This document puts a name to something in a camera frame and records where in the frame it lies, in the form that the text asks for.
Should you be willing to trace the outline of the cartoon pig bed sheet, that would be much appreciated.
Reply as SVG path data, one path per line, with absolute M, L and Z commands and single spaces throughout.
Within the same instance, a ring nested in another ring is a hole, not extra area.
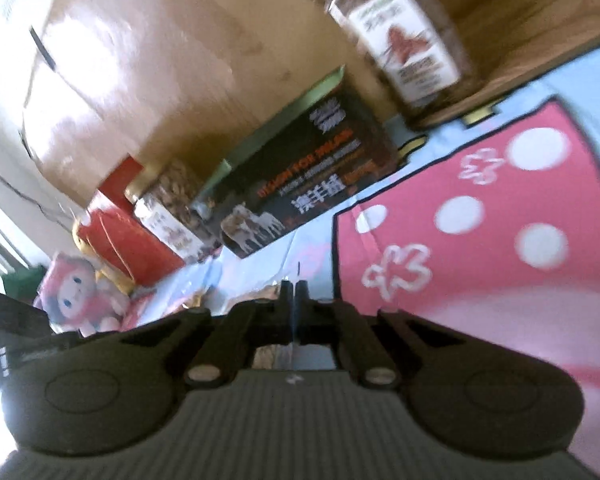
M 585 396 L 570 450 L 600 475 L 600 48 L 478 124 L 431 130 L 402 169 L 251 257 L 222 252 L 139 292 L 126 326 L 196 292 L 223 314 L 280 280 L 563 367 Z

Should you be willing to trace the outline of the brown seat cushion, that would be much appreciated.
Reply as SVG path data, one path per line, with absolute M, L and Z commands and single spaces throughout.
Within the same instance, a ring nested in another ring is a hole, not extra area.
M 600 0 L 439 0 L 482 80 L 471 96 L 414 120 L 439 125 L 600 46 Z

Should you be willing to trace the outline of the nut jar beside red box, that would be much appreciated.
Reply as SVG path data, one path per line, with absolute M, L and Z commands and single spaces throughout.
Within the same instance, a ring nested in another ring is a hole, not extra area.
M 187 263 L 204 262 L 222 247 L 189 206 L 201 180 L 178 159 L 147 166 L 128 184 L 125 197 L 134 217 Z

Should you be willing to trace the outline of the nut jar on cushion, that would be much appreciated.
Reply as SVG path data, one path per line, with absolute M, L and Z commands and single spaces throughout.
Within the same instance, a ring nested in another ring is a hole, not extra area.
M 401 103 L 422 118 L 464 100 L 480 79 L 439 0 L 320 0 Z

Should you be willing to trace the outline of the large brown cardboard sheet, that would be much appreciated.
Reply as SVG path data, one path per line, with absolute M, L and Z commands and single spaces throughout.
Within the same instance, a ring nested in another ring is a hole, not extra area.
M 380 119 L 396 106 L 312 0 L 54 0 L 23 132 L 38 170 L 87 204 L 126 156 L 207 177 L 243 138 L 344 67 Z

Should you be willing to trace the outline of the yellow plush toy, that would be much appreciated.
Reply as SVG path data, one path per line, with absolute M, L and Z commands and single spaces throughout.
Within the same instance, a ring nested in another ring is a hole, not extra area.
M 134 282 L 117 268 L 110 266 L 110 264 L 101 256 L 97 255 L 97 252 L 95 252 L 92 245 L 79 236 L 80 226 L 82 226 L 81 218 L 74 217 L 71 228 L 73 243 L 84 257 L 90 258 L 97 264 L 98 270 L 96 271 L 96 278 L 108 278 L 108 280 L 112 281 L 118 289 L 125 293 L 125 295 L 129 295 L 135 288 Z

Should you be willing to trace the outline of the pink white plush toy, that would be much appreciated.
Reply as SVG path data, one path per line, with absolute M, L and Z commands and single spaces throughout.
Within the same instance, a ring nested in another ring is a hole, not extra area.
M 98 278 L 90 260 L 58 252 L 33 304 L 61 332 L 118 332 L 130 298 L 108 278 Z

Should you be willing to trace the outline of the black open cardboard box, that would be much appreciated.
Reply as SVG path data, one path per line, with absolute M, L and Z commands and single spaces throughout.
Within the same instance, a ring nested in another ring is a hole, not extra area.
M 240 142 L 190 209 L 246 258 L 395 169 L 390 136 L 338 67 Z

